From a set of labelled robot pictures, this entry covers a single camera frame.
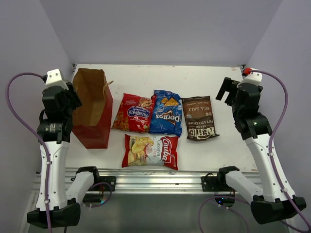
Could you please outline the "red brown paper bag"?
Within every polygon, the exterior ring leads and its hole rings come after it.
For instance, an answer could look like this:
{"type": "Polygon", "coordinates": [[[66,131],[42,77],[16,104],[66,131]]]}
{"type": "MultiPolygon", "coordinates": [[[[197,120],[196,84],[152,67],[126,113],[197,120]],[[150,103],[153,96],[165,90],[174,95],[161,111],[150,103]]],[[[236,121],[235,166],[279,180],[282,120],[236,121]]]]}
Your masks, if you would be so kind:
{"type": "Polygon", "coordinates": [[[82,103],[73,112],[72,132],[86,149],[108,148],[113,98],[101,69],[79,68],[73,87],[82,103]]]}

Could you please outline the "brown sea salt chip bag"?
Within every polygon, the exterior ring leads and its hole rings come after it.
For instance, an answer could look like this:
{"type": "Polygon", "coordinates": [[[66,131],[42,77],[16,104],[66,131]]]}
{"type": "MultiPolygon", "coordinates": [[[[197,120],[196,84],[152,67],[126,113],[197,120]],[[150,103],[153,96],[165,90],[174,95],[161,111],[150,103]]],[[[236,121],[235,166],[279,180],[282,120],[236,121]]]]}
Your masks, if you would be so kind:
{"type": "Polygon", "coordinates": [[[183,98],[182,106],[187,139],[205,141],[219,136],[215,130],[210,96],[183,98]]]}

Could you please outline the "blue Doritos chip bag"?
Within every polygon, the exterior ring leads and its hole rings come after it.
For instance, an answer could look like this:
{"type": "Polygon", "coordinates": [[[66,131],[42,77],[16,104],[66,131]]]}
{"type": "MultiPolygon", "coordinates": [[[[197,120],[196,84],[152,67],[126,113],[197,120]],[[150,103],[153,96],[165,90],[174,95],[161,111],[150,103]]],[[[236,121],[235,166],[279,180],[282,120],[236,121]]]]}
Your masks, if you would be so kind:
{"type": "Polygon", "coordinates": [[[155,107],[152,114],[149,133],[182,134],[182,106],[177,93],[165,90],[154,90],[155,107]]]}

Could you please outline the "red candy bag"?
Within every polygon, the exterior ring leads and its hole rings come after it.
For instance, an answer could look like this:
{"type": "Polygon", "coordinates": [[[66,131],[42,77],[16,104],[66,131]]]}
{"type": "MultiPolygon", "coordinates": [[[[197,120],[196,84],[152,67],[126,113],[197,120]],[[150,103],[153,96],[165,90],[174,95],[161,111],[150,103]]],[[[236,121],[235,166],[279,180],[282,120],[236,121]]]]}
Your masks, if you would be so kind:
{"type": "Polygon", "coordinates": [[[112,129],[148,133],[155,101],[155,95],[145,98],[124,93],[112,129]]]}

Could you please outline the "red white cassava chip bag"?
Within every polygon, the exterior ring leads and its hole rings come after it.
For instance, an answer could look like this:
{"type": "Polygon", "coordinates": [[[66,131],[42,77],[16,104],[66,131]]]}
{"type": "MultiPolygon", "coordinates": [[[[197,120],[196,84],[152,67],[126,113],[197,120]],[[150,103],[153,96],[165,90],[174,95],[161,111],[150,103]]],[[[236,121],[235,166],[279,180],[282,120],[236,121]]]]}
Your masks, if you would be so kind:
{"type": "Polygon", "coordinates": [[[177,136],[124,135],[125,154],[122,167],[165,166],[178,170],[177,136]]]}

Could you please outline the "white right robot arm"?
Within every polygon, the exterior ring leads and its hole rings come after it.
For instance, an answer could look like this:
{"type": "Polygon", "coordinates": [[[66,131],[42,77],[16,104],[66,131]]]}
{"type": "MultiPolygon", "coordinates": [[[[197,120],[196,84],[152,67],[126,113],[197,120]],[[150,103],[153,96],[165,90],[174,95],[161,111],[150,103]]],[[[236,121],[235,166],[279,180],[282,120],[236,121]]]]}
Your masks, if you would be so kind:
{"type": "Polygon", "coordinates": [[[272,135],[270,123],[259,112],[261,91],[260,85],[226,77],[216,96],[221,100],[228,92],[225,103],[231,106],[235,127],[254,158],[261,186],[251,182],[236,166],[219,169],[216,184],[224,191],[236,190],[250,204],[257,223],[266,224],[292,218],[307,204],[289,185],[274,144],[269,142],[272,135]]]}

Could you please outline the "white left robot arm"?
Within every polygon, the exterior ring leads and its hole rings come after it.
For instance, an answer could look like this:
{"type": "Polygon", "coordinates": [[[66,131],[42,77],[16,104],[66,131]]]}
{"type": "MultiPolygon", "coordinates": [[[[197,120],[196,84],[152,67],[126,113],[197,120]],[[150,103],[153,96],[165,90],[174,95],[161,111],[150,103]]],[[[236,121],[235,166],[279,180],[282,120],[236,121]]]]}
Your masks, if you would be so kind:
{"type": "Polygon", "coordinates": [[[44,110],[36,130],[41,144],[41,183],[35,209],[27,213],[27,222],[42,229],[76,226],[86,192],[101,185],[96,167],[87,166],[79,168],[70,188],[65,188],[72,114],[82,105],[72,83],[66,82],[66,86],[55,85],[42,92],[44,110]]]}

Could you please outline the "black right arm base bracket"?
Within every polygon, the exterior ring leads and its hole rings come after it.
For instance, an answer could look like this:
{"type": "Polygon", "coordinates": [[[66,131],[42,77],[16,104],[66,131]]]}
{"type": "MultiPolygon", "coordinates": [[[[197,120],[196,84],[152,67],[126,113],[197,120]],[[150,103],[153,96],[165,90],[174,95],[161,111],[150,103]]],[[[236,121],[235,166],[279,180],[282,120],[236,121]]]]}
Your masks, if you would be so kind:
{"type": "Polygon", "coordinates": [[[219,192],[221,191],[218,177],[213,173],[208,173],[201,177],[201,187],[203,192],[219,192]]]}

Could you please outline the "black left arm base bracket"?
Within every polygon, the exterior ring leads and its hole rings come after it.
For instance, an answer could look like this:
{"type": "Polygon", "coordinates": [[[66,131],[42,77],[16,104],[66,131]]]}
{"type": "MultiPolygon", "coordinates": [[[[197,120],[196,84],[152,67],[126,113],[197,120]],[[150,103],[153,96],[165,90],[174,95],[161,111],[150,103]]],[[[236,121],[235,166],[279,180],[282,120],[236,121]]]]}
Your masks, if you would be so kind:
{"type": "Polygon", "coordinates": [[[115,176],[100,176],[99,185],[97,185],[94,190],[99,191],[99,193],[104,194],[107,192],[115,191],[117,184],[117,178],[115,176]]]}

